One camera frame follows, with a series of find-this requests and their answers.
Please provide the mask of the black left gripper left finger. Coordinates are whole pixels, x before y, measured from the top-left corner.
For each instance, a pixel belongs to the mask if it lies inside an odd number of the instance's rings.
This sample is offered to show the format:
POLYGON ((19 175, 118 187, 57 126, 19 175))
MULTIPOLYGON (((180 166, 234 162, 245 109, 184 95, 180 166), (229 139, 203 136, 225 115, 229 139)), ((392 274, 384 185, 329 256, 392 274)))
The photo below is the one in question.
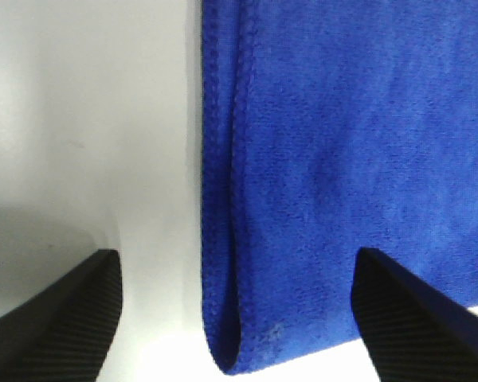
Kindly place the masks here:
POLYGON ((0 381, 95 381, 123 307, 118 251, 102 249, 0 317, 0 381))

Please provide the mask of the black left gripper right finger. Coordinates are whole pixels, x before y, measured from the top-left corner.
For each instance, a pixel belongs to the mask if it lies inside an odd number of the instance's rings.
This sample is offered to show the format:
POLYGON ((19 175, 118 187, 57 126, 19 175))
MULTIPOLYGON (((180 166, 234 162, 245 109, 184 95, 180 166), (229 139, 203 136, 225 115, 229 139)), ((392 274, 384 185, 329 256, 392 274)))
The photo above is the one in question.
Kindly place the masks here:
POLYGON ((356 255, 352 312, 381 381, 478 381, 478 316, 376 248, 356 255))

